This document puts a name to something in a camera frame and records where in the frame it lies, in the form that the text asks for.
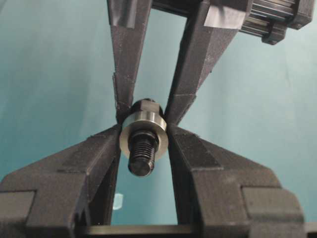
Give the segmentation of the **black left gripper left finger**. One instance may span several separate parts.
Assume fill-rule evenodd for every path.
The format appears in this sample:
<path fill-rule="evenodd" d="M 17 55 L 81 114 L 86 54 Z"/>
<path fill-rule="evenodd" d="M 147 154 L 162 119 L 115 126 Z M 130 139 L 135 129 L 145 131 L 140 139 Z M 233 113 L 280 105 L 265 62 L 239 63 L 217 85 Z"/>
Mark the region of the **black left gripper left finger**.
<path fill-rule="evenodd" d="M 109 225 L 120 125 L 6 175 L 0 183 L 3 238 L 74 238 L 79 225 Z"/>

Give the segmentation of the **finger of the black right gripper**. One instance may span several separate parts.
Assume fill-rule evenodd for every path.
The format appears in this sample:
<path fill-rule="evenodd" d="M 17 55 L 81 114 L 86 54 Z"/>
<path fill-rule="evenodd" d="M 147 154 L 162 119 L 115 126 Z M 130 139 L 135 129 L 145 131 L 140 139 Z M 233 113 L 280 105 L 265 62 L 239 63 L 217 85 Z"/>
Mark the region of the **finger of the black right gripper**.
<path fill-rule="evenodd" d="M 116 120 L 129 115 L 147 30 L 151 0 L 108 0 L 114 74 Z"/>
<path fill-rule="evenodd" d="M 179 124 L 196 93 L 241 29 L 251 0 L 202 0 L 191 7 L 165 109 L 168 124 Z"/>

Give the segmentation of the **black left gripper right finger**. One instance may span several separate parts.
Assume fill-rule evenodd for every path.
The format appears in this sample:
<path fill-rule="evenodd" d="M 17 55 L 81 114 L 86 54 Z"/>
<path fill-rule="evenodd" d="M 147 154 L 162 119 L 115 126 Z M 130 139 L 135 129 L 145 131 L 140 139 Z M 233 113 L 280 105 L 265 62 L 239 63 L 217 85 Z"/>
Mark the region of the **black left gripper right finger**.
<path fill-rule="evenodd" d="M 179 224 L 204 238 L 303 238 L 297 197 L 274 172 L 175 125 L 169 158 Z"/>

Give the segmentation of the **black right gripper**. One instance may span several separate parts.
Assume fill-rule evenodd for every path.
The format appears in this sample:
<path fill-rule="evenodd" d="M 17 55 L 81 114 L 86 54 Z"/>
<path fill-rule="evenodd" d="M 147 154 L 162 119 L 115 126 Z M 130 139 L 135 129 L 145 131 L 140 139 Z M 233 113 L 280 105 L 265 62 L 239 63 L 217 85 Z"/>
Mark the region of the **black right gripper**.
<path fill-rule="evenodd" d="M 299 30 L 313 19 L 313 0 L 254 0 L 240 32 L 275 45 L 285 38 L 286 29 Z"/>

